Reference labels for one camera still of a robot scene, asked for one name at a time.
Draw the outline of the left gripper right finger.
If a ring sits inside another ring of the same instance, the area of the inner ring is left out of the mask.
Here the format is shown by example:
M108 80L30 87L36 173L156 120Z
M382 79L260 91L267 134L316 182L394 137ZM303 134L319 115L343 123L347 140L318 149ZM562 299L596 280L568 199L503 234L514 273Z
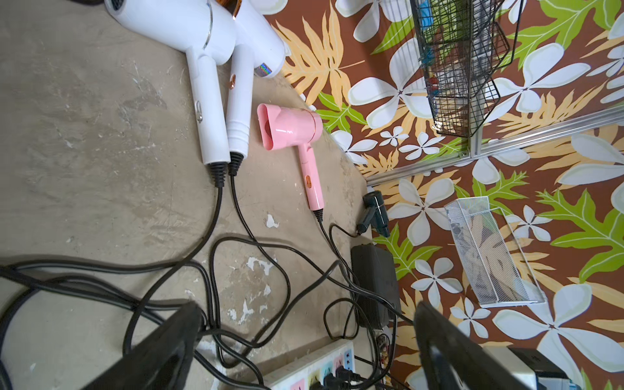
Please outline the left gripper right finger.
M526 388L429 303L416 306L413 325L430 389Z

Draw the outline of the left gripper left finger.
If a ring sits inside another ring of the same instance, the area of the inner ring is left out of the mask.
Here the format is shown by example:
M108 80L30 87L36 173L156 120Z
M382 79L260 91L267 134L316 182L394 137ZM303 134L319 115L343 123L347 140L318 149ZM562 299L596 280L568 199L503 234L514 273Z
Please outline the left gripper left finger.
M182 389L185 387L197 336L201 310L193 302L182 306L86 389Z

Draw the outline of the white multicolour power strip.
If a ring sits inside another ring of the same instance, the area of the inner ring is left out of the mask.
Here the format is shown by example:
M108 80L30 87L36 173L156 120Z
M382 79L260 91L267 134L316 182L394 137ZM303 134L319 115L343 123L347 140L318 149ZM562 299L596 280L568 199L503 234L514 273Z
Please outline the white multicolour power strip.
M335 341L264 375L264 385L270 389L310 389L316 383L323 384L323 380L329 374L335 375L339 367L355 371L352 341Z

